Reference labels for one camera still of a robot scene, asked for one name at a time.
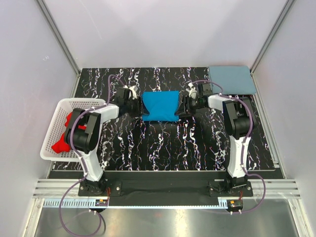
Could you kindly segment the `bright blue t-shirt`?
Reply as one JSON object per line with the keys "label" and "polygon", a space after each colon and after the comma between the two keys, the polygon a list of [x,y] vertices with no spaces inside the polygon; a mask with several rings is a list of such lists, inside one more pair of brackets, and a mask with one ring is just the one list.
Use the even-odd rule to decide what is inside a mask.
{"label": "bright blue t-shirt", "polygon": [[177,122],[175,113],[179,106],[179,91],[144,92],[142,99],[148,115],[142,115],[143,121]]}

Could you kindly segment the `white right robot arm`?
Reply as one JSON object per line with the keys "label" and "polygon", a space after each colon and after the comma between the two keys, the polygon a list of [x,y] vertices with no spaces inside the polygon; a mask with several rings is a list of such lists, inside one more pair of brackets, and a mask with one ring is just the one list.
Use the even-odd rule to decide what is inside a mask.
{"label": "white right robot arm", "polygon": [[192,117],[196,110],[203,108],[223,113],[225,131],[230,138],[230,160],[224,190],[228,195],[235,196],[247,184],[247,151],[256,125],[249,98],[225,95],[220,85],[207,80],[188,83],[186,91],[175,112],[176,116]]}

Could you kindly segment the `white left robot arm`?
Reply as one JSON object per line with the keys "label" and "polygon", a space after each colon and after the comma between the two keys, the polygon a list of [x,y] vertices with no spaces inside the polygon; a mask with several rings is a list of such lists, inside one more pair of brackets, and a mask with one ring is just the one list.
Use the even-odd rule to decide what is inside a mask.
{"label": "white left robot arm", "polygon": [[66,127],[64,141],[76,153],[82,165],[84,177],[90,181],[89,189],[97,196],[107,188],[101,180],[103,169],[97,157],[100,133],[104,123],[117,119],[124,114],[130,117],[148,115],[137,86],[120,87],[116,94],[99,107],[90,109],[75,108]]}

